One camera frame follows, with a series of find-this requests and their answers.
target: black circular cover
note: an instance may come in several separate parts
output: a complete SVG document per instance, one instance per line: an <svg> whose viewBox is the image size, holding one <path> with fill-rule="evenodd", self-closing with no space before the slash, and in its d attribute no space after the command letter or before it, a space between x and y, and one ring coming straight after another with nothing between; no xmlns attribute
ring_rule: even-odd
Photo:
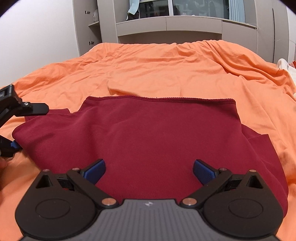
<svg viewBox="0 0 296 241"><path fill-rule="evenodd" d="M240 238L275 234L283 219L277 200L258 188L218 193L205 202L203 213L216 230Z"/></svg>
<svg viewBox="0 0 296 241"><path fill-rule="evenodd" d="M24 199L15 211L17 224L24 235L39 240L75 236L85 230L96 215L92 200L73 191L50 192L50 188L41 188L34 199Z"/></svg>

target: bed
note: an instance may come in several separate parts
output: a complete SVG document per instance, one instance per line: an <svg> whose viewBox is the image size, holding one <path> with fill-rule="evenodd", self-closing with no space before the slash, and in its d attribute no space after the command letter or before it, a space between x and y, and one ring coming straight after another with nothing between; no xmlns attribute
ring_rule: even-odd
<svg viewBox="0 0 296 241"><path fill-rule="evenodd" d="M23 101L45 102L50 109L68 108L71 113L88 96L234 99L241 123L268 134L281 161L289 206L277 236L296 239L296 87L286 70L252 51L222 40L170 45L103 43L79 58L36 70L14 85ZM12 131L24 121L11 118L1 135L13 139ZM24 151L8 160L2 171L1 241L21 238L14 211L38 173Z"/></svg>

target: human hand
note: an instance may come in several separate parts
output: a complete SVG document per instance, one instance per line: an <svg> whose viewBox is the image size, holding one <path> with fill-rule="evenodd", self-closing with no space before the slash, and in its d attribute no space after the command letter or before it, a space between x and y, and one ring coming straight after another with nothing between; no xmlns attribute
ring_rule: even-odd
<svg viewBox="0 0 296 241"><path fill-rule="evenodd" d="M0 170L7 166L7 162L3 157L0 157Z"/></svg>

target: blue gripper pad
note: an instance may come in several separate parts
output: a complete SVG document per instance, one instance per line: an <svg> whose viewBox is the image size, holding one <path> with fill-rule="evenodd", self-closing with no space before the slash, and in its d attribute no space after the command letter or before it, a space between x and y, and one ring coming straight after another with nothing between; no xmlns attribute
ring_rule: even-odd
<svg viewBox="0 0 296 241"><path fill-rule="evenodd" d="M14 149L20 148L20 145L16 141L13 141L12 143L10 143L10 146L13 147Z"/></svg>
<svg viewBox="0 0 296 241"><path fill-rule="evenodd" d="M105 161L103 159L100 159L93 163L91 166L83 169L82 171L82 176L95 185L106 171Z"/></svg>
<svg viewBox="0 0 296 241"><path fill-rule="evenodd" d="M193 173L201 184L205 185L209 181L213 180L219 171L207 165L202 160L195 160L193 164Z"/></svg>

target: hanging clothes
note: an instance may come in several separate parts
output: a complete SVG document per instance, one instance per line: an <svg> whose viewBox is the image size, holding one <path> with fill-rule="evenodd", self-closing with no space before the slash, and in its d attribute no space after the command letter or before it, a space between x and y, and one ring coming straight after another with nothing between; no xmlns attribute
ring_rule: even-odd
<svg viewBox="0 0 296 241"><path fill-rule="evenodd" d="M129 0L130 1L130 8L128 10L128 15L126 17L126 20L128 20L129 14L135 15L136 12L138 12L140 0Z"/></svg>
<svg viewBox="0 0 296 241"><path fill-rule="evenodd" d="M244 0L229 0L229 19L245 23Z"/></svg>
<svg viewBox="0 0 296 241"><path fill-rule="evenodd" d="M12 136L54 173L104 159L96 186L119 202L179 202L201 187L192 172L201 159L237 174L257 170L287 212L287 182L272 143L241 124L232 99L88 97L79 111L34 117Z"/></svg>

